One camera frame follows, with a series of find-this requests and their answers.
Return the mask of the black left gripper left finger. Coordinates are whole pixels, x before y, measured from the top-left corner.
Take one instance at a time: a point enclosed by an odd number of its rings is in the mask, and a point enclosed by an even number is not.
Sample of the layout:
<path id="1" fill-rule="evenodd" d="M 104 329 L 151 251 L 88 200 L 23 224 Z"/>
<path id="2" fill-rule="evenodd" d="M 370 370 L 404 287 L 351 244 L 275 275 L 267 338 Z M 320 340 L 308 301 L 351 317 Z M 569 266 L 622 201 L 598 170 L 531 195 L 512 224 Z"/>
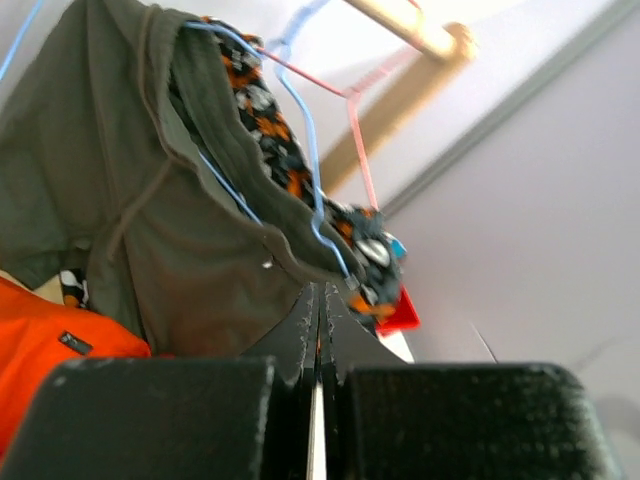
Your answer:
<path id="1" fill-rule="evenodd" d="M 237 358 L 89 358 L 39 388 L 5 479 L 304 479 L 318 288 Z"/>

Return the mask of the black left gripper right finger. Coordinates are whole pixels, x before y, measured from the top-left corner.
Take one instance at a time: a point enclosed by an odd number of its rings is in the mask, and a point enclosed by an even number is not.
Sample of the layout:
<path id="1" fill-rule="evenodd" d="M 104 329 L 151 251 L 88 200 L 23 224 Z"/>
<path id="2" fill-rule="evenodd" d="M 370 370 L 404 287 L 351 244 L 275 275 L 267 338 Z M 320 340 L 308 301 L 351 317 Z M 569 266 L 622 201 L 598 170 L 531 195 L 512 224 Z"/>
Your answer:
<path id="1" fill-rule="evenodd" d="M 620 479 L 579 380 L 552 363 L 407 363 L 319 290 L 331 479 Z"/>

